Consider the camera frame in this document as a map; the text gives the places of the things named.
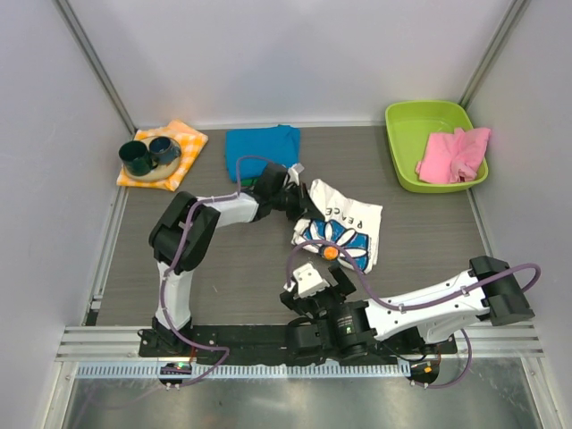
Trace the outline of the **white printed t-shirt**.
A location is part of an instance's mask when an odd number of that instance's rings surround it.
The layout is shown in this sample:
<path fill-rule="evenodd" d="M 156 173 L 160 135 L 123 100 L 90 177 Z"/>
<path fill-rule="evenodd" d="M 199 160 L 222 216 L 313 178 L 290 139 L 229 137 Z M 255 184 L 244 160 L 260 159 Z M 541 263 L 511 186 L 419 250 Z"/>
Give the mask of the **white printed t-shirt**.
<path fill-rule="evenodd" d="M 309 196 L 324 218 L 297 221 L 291 243 L 309 240 L 305 250 L 352 268 L 340 252 L 344 248 L 358 270 L 370 273 L 378 259 L 383 207 L 348 198 L 319 179 L 312 182 Z"/>

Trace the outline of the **green plastic basin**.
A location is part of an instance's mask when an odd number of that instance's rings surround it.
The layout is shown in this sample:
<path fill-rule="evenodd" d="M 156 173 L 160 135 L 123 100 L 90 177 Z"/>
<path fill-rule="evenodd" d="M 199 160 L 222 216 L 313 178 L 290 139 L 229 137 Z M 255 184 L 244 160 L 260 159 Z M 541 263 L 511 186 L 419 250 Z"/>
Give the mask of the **green plastic basin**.
<path fill-rule="evenodd" d="M 485 156 L 474 181 L 437 185 L 420 181 L 416 174 L 416 164 L 423 158 L 431 133 L 452 133 L 456 128 L 477 129 L 460 105 L 444 100 L 398 102 L 386 109 L 385 122 L 391 159 L 405 190 L 420 194 L 451 193 L 470 189 L 487 178 L 489 168 Z"/>

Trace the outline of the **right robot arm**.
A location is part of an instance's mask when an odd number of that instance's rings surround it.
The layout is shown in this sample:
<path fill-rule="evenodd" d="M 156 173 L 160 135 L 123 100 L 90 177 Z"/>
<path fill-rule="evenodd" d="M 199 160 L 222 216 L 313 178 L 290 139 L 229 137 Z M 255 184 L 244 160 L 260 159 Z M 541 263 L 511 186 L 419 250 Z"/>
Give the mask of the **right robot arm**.
<path fill-rule="evenodd" d="M 494 326 L 530 320 L 534 311 L 503 260 L 481 256 L 469 267 L 434 286 L 385 299 L 349 302 L 356 287 L 339 264 L 328 282 L 312 264 L 294 271 L 281 303 L 298 314 L 286 331 L 286 349 L 294 359 L 361 358 L 375 349 L 394 352 L 397 345 L 421 355 L 469 325 L 488 320 Z"/>

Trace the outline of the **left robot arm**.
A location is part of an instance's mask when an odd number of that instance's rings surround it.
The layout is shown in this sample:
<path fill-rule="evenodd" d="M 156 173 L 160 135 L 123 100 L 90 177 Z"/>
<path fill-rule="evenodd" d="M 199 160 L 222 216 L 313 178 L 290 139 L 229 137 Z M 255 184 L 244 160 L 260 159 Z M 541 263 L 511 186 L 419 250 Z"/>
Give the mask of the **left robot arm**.
<path fill-rule="evenodd" d="M 158 307 L 151 328 L 140 333 L 145 354 L 183 355 L 190 347 L 190 289 L 216 230 L 253 223 L 273 210 L 287 219 L 320 220 L 324 214 L 299 180 L 302 166 L 267 164 L 254 183 L 230 195 L 195 197 L 179 192 L 149 235 L 160 276 Z"/>

